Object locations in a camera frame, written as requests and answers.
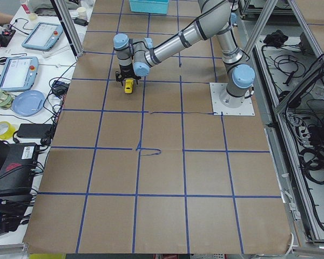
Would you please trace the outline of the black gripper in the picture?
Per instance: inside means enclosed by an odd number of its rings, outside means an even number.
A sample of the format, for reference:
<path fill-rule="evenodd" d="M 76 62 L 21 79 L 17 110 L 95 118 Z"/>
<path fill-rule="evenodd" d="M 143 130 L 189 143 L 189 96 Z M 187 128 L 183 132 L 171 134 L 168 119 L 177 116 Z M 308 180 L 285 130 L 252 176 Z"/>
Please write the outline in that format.
<path fill-rule="evenodd" d="M 116 71 L 116 82 L 120 82 L 123 86 L 123 80 L 126 78 L 133 78 L 136 84 L 140 81 L 140 76 L 135 76 L 133 65 L 119 65 L 120 71 Z"/>

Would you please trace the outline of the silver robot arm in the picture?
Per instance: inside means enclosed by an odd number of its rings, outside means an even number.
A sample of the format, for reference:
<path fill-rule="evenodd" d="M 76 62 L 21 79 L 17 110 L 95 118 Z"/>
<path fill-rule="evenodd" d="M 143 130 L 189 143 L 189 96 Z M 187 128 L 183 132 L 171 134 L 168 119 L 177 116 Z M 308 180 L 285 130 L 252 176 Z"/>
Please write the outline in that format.
<path fill-rule="evenodd" d="M 159 45 L 151 38 L 130 38 L 119 33 L 113 38 L 120 70 L 116 81 L 135 81 L 146 77 L 150 69 L 174 54 L 190 48 L 201 40 L 216 37 L 222 49 L 222 60 L 228 75 L 228 84 L 220 94 L 220 101 L 227 107 L 238 108 L 255 79 L 254 70 L 244 60 L 246 53 L 235 40 L 231 24 L 229 1 L 199 1 L 201 14 L 188 26 Z"/>

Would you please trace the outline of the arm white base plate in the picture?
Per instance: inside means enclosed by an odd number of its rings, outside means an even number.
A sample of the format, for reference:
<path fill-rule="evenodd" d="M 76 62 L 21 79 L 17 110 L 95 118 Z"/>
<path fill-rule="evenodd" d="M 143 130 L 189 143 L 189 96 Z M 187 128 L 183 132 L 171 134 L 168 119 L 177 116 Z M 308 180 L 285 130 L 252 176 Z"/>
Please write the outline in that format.
<path fill-rule="evenodd" d="M 249 91 L 243 97 L 233 97 L 227 92 L 227 83 L 210 83 L 212 109 L 215 115 L 255 116 Z"/>

